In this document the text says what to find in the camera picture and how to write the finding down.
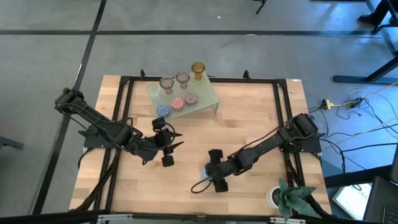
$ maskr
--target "clear glass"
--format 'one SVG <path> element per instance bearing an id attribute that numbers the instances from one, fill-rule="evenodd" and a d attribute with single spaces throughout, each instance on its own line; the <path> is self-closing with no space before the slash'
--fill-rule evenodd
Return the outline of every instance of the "clear glass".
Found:
<path id="1" fill-rule="evenodd" d="M 173 93 L 174 80 L 170 77 L 163 77 L 160 79 L 160 87 L 162 87 L 167 95 Z"/>
<path id="2" fill-rule="evenodd" d="M 153 99 L 153 100 L 158 100 L 159 99 L 159 92 L 160 92 L 160 87 L 157 84 L 150 84 L 147 86 L 145 89 L 145 92 Z"/>
<path id="3" fill-rule="evenodd" d="M 186 89 L 188 87 L 187 83 L 190 79 L 188 72 L 178 72 L 177 75 L 175 76 L 175 78 L 180 83 L 180 87 L 182 89 Z"/>

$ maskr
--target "plant leaf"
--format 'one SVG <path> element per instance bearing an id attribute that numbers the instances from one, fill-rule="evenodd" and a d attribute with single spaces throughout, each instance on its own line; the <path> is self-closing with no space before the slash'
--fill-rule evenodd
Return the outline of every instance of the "plant leaf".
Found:
<path id="1" fill-rule="evenodd" d="M 298 196 L 299 198 L 305 198 L 316 189 L 316 187 L 300 187 L 300 188 L 303 189 L 303 192 L 301 195 Z"/>
<path id="2" fill-rule="evenodd" d="M 293 203 L 287 202 L 286 205 L 289 206 L 290 208 L 298 211 L 299 213 L 301 213 L 303 215 L 321 218 L 321 216 L 319 216 L 318 213 L 316 213 L 314 211 L 314 209 L 311 207 L 311 205 L 309 205 L 305 200 L 303 200 L 301 198 L 294 201 Z"/>
<path id="3" fill-rule="evenodd" d="M 286 203 L 283 200 L 279 201 L 278 208 L 280 214 L 282 215 L 286 223 L 286 221 L 290 218 L 290 208 L 286 205 Z"/>
<path id="4" fill-rule="evenodd" d="M 303 194 L 303 191 L 304 191 L 303 188 L 294 188 L 292 191 L 290 191 L 290 192 L 287 194 L 287 199 L 286 199 L 286 200 L 289 200 L 289 199 L 291 199 L 291 198 L 299 198 L 300 195 Z"/>
<path id="5" fill-rule="evenodd" d="M 279 198 L 282 199 L 285 192 L 289 189 L 289 186 L 280 177 L 279 177 L 279 187 L 280 187 Z"/>

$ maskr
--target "glass cup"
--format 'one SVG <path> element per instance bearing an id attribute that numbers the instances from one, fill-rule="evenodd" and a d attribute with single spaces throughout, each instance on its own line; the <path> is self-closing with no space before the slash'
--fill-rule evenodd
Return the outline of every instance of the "glass cup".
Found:
<path id="1" fill-rule="evenodd" d="M 159 99 L 159 92 L 160 92 L 160 87 L 157 84 L 150 84 L 147 86 L 145 89 L 145 92 L 153 99 L 153 100 L 158 100 Z"/>
<path id="2" fill-rule="evenodd" d="M 192 71 L 195 73 L 195 79 L 201 80 L 201 75 L 205 71 L 206 67 L 203 62 L 195 62 L 192 65 Z"/>
<path id="3" fill-rule="evenodd" d="M 167 95 L 173 93 L 174 80 L 170 77 L 163 77 L 160 79 L 160 87 L 162 87 Z"/>
<path id="4" fill-rule="evenodd" d="M 190 79 L 188 72 L 178 72 L 175 78 L 180 83 L 181 89 L 186 89 L 188 87 L 187 83 Z"/>

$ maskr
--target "green plant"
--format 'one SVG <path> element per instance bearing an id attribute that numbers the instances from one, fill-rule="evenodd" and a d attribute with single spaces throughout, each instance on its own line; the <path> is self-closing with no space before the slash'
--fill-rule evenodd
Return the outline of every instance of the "green plant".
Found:
<path id="1" fill-rule="evenodd" d="M 289 187 L 282 178 L 279 178 L 279 195 L 274 195 L 278 203 L 280 214 L 285 223 L 290 218 L 290 209 L 294 209 L 303 215 L 321 218 L 303 198 L 310 195 L 315 187 Z"/>

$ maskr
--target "chair leg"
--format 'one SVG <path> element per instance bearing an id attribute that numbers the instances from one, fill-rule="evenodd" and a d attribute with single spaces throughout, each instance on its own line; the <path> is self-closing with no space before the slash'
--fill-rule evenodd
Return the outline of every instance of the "chair leg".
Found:
<path id="1" fill-rule="evenodd" d="M 8 138 L 4 138 L 4 137 L 0 137 L 0 143 L 1 146 L 11 146 L 17 149 L 22 149 L 24 147 L 23 143 L 19 143 L 17 141 L 8 139 Z"/>
<path id="2" fill-rule="evenodd" d="M 386 27 L 398 27 L 398 24 L 385 24 L 385 25 L 377 26 L 371 31 L 371 33 L 377 34 L 381 29 L 386 28 Z"/>
<path id="3" fill-rule="evenodd" d="M 257 12 L 256 12 L 256 14 L 259 14 L 260 13 L 260 10 L 262 9 L 262 7 L 264 6 L 264 4 L 266 3 L 266 1 L 267 0 L 262 0 L 261 2 L 261 6 L 260 6 L 260 8 L 257 10 Z"/>

